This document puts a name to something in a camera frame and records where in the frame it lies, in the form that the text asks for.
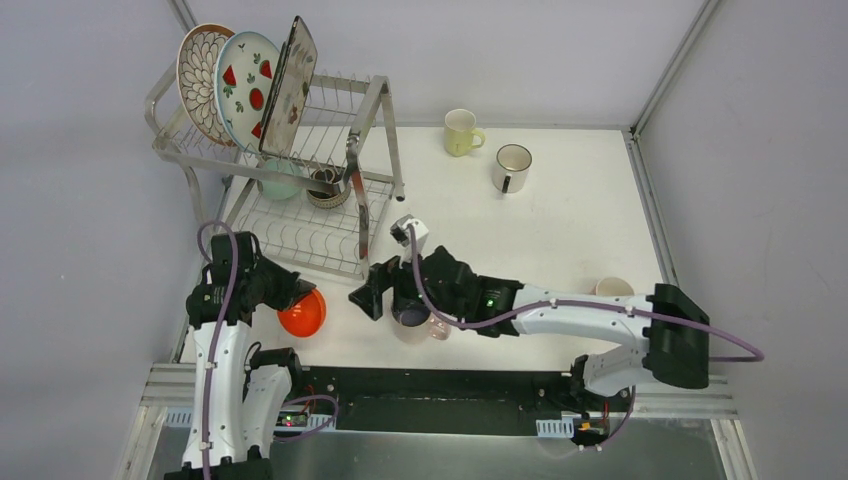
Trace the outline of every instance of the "red bowl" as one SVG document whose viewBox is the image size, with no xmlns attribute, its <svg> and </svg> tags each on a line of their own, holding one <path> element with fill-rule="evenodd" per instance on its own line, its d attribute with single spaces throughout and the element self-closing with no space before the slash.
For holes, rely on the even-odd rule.
<svg viewBox="0 0 848 480">
<path fill-rule="evenodd" d="M 277 312 L 280 325 L 295 337 L 309 337 L 315 334 L 327 318 L 327 305 L 318 289 L 304 297 L 292 308 Z"/>
</svg>

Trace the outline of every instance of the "yellow mug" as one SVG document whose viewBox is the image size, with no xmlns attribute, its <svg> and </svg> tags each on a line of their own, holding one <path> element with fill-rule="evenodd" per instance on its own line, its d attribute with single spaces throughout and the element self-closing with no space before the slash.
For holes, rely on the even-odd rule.
<svg viewBox="0 0 848 480">
<path fill-rule="evenodd" d="M 468 154 L 475 148 L 480 148 L 486 143 L 486 135 L 477 125 L 477 117 L 463 108 L 451 110 L 445 115 L 445 150 L 454 157 Z M 480 139 L 480 143 L 474 143 L 474 137 Z"/>
</svg>

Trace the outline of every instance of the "gray floor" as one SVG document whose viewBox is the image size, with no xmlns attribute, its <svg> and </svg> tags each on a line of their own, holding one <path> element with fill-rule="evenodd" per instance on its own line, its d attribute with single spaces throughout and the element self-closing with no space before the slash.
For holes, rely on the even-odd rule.
<svg viewBox="0 0 848 480">
<path fill-rule="evenodd" d="M 179 469 L 187 439 L 163 429 L 150 480 Z M 342 432 L 274 445 L 271 458 L 277 480 L 725 478 L 709 422 L 631 420 L 600 454 L 573 451 L 558 439 Z"/>
</svg>

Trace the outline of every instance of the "wire rack shelf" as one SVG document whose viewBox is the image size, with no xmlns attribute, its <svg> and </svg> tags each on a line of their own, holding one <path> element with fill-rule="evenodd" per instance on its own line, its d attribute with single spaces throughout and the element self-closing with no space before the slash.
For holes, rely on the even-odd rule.
<svg viewBox="0 0 848 480">
<path fill-rule="evenodd" d="M 369 247 L 386 206 L 393 198 L 404 198 L 388 79 L 375 76 L 358 80 L 326 72 L 313 76 L 291 152 L 274 157 L 215 143 L 194 126 L 182 106 L 161 125 L 156 106 L 175 78 L 172 65 L 148 95 L 145 118 L 156 132 L 153 150 L 182 168 L 197 221 L 210 217 L 204 211 L 195 169 L 220 172 L 232 185 L 244 185 L 240 192 L 229 193 L 237 199 L 225 221 L 235 230 L 254 232 L 266 256 L 364 278 Z M 380 109 L 391 175 L 360 168 L 359 154 Z M 247 150 L 258 149 L 247 145 Z M 247 181 L 233 181 L 238 177 Z M 270 200 L 259 188 L 265 182 L 293 185 L 300 191 L 287 200 Z M 335 208 L 318 208 L 309 201 L 307 190 L 345 200 Z"/>
</svg>

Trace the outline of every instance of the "mug handle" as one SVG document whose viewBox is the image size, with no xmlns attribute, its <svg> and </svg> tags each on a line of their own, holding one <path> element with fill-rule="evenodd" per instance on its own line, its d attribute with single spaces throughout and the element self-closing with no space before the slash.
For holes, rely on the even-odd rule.
<svg viewBox="0 0 848 480">
<path fill-rule="evenodd" d="M 474 139 L 473 138 L 471 139 L 471 148 L 472 149 L 480 148 L 480 147 L 483 146 L 484 143 L 486 143 L 486 134 L 483 133 L 483 130 L 480 130 L 479 128 L 475 128 L 474 130 L 471 130 L 471 135 L 480 139 L 480 143 L 478 143 L 477 145 L 474 145 Z"/>
</svg>

